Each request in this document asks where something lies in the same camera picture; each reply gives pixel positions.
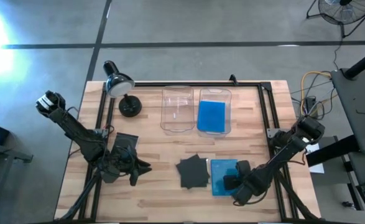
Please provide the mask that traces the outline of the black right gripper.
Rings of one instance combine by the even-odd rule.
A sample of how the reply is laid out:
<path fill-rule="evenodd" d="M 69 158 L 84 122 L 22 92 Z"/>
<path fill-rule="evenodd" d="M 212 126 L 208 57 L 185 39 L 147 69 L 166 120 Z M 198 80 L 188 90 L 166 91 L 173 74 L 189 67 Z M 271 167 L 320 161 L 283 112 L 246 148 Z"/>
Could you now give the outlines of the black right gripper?
<path fill-rule="evenodd" d="M 233 205 L 245 206 L 254 205 L 265 198 L 264 182 L 260 179 L 258 169 L 251 170 L 248 161 L 236 163 L 238 175 L 225 175 L 223 185 L 225 190 L 234 190 Z"/>

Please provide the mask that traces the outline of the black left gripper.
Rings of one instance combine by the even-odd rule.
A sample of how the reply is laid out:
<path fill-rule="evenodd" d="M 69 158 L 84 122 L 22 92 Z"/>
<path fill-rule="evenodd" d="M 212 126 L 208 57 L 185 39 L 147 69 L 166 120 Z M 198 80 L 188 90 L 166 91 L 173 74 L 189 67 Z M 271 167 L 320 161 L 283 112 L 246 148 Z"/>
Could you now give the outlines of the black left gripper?
<path fill-rule="evenodd" d="M 136 150 L 130 146 L 117 146 L 115 152 L 107 152 L 102 159 L 102 179 L 107 184 L 128 175 L 130 186 L 136 186 L 139 175 L 151 170 L 150 164 L 138 159 Z"/>

